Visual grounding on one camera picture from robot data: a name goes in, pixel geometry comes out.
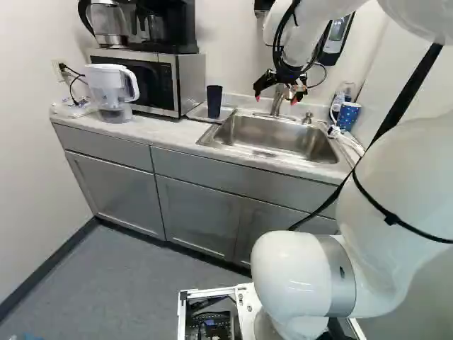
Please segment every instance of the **faucet handle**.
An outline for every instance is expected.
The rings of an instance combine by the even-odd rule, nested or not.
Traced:
[[[308,111],[305,113],[305,118],[302,120],[302,124],[311,124],[311,118],[313,117],[313,113]]]

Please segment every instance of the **faucet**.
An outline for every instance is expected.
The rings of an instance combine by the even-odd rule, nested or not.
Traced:
[[[283,101],[289,96],[289,89],[284,84],[277,84],[275,87],[274,100],[270,108],[270,115],[280,117],[280,106]]]

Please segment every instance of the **gray carpet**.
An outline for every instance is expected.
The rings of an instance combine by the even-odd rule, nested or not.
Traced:
[[[175,340],[178,291],[251,279],[98,227],[0,325],[0,340]]]

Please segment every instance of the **kettle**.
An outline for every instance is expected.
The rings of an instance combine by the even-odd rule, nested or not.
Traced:
[[[108,123],[126,123],[132,119],[128,104],[140,97],[134,72],[117,64],[85,65],[85,75],[95,109]]]
[[[127,22],[119,1],[79,0],[78,10],[82,23],[101,47],[127,45]]]

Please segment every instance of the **cabinet door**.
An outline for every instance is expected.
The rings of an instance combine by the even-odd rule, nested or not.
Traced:
[[[167,240],[232,261],[242,198],[156,176]]]
[[[250,255],[256,240],[266,232],[286,230],[295,222],[308,216],[307,213],[283,208],[278,205],[247,200],[242,210],[234,262],[242,266],[250,266]],[[297,231],[317,235],[334,235],[338,232],[335,220],[315,217],[302,225]]]
[[[97,216],[165,239],[154,175],[66,151]]]

